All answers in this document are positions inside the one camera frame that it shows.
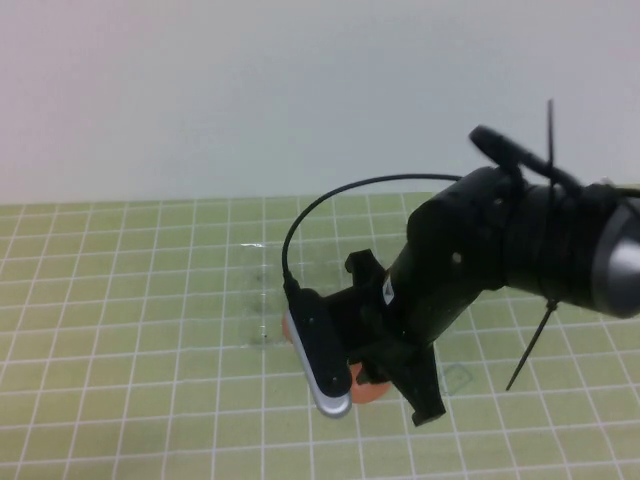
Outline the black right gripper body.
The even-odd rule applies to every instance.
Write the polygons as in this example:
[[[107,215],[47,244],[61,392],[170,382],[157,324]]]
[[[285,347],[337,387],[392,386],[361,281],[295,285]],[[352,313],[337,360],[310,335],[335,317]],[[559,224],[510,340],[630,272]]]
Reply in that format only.
[[[446,412],[434,342],[491,287],[499,287],[508,207],[503,172],[472,172],[417,207],[406,244],[382,284],[385,338],[374,359],[422,426]]]

